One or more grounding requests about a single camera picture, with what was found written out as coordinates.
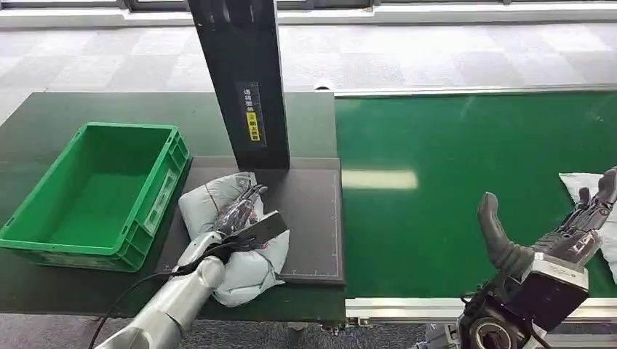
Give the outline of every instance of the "robotic arm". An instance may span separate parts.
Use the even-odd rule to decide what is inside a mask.
[[[600,248],[597,229],[617,200],[617,168],[604,173],[599,192],[581,200],[562,224],[532,246],[510,241],[497,218],[497,198],[478,207],[480,230],[497,275],[470,294],[458,321],[461,349],[520,349],[548,344],[544,335],[588,296],[585,264]]]
[[[253,204],[266,189],[255,185],[240,193],[216,220],[216,231],[195,238],[180,256],[167,283],[129,325],[97,349],[176,348],[208,297],[223,283],[225,263],[231,253],[260,249],[264,243],[287,230],[277,211],[258,222],[252,217]],[[253,224],[241,228],[246,222]],[[93,348],[95,339],[96,335],[90,348]]]

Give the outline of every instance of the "black vertical post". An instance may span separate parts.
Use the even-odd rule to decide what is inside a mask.
[[[274,0],[188,5],[238,167],[289,169]]]

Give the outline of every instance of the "green plastic crate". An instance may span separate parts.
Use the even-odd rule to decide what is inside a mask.
[[[42,265],[141,268],[188,162],[178,128],[91,122],[0,230]]]

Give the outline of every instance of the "black mat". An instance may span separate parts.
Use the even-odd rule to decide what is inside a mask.
[[[196,156],[183,193],[236,172],[233,157]],[[291,284],[344,284],[339,160],[292,158],[288,172],[266,170],[255,175],[268,186],[264,212],[278,210],[291,229],[281,278]],[[176,208],[157,269],[173,268],[188,243]]]

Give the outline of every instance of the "warning label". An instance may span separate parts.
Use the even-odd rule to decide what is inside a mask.
[[[238,83],[240,105],[247,120],[247,138],[252,144],[266,145],[258,82]]]

